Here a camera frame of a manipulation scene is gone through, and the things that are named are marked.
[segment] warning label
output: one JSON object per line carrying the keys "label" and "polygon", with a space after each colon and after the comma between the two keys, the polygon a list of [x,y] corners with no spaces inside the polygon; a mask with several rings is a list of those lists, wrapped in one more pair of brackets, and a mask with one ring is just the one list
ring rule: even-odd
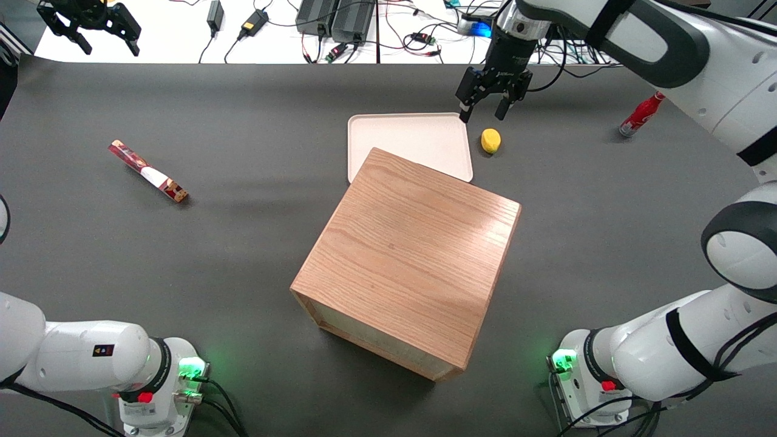
{"label": "warning label", "polygon": [[153,416],[156,414],[156,405],[151,404],[124,404],[125,416]]}

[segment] power supply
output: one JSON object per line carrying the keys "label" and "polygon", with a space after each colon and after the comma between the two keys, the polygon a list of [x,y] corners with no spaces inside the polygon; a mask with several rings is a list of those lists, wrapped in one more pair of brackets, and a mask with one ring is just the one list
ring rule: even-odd
{"label": "power supply", "polygon": [[302,0],[297,12],[297,31],[320,37],[332,36],[332,21],[339,0]]}
{"label": "power supply", "polygon": [[340,0],[332,24],[332,38],[338,43],[364,45],[372,22],[375,3],[364,0]]}

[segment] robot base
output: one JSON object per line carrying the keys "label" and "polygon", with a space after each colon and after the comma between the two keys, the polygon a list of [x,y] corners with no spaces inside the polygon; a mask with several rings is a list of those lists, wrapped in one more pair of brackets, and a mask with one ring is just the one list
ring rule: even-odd
{"label": "robot base", "polygon": [[[554,396],[561,401],[561,406],[568,423],[576,420],[580,416],[608,400],[619,397],[632,396],[629,390],[604,391],[601,383],[597,381],[588,369],[584,359],[584,343],[589,330],[574,330],[568,333],[562,340],[559,350],[553,354],[553,358],[548,359],[550,370],[554,373],[556,390]],[[554,364],[554,359],[561,356],[569,357],[564,370],[558,369]],[[623,402],[614,402],[603,407],[592,414],[589,414],[583,420],[575,424],[580,428],[593,428],[597,426],[619,425],[629,418],[629,408],[631,400]]]}
{"label": "robot base", "polygon": [[[161,389],[154,394],[152,404],[128,404],[119,399],[119,411],[124,423],[124,434],[137,437],[183,437],[189,428],[194,404],[176,400],[179,393],[200,393],[201,383],[180,376],[179,363],[182,358],[197,358],[194,346],[182,338],[166,338],[170,348],[171,362],[167,379]],[[202,376],[207,377],[205,365]]]}

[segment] dark gray table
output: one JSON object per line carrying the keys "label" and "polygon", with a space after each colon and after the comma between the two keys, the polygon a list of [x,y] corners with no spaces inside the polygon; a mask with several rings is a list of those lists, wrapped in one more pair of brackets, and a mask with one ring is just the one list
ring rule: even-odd
{"label": "dark gray table", "polygon": [[[534,70],[538,85],[556,72]],[[462,71],[27,58],[0,124],[12,210],[0,289],[49,320],[189,339],[253,437],[555,435],[545,355],[569,330],[720,285],[699,235],[755,178],[670,103],[620,139],[614,126],[651,94],[626,70],[564,75],[501,123],[497,100],[481,103],[473,183],[524,211],[469,369],[434,385],[318,330],[288,287],[347,188],[348,118],[456,111]],[[486,127],[503,138],[492,158],[477,149]],[[115,138],[191,202],[132,173],[106,149]],[[657,435],[771,435],[774,371],[715,385],[664,413]],[[103,415],[96,393],[57,396]],[[0,408],[3,435],[96,435],[33,400],[3,395]],[[199,409],[190,436],[221,435],[232,433]]]}

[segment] red button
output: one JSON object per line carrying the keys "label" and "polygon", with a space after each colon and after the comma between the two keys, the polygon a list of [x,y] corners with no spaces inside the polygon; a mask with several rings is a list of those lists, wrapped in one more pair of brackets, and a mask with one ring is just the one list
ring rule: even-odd
{"label": "red button", "polygon": [[141,404],[148,404],[151,402],[151,399],[154,397],[154,394],[148,391],[145,391],[143,393],[138,394],[138,402]]}
{"label": "red button", "polygon": [[615,383],[612,381],[602,381],[601,383],[601,389],[604,391],[613,391],[615,388]]}

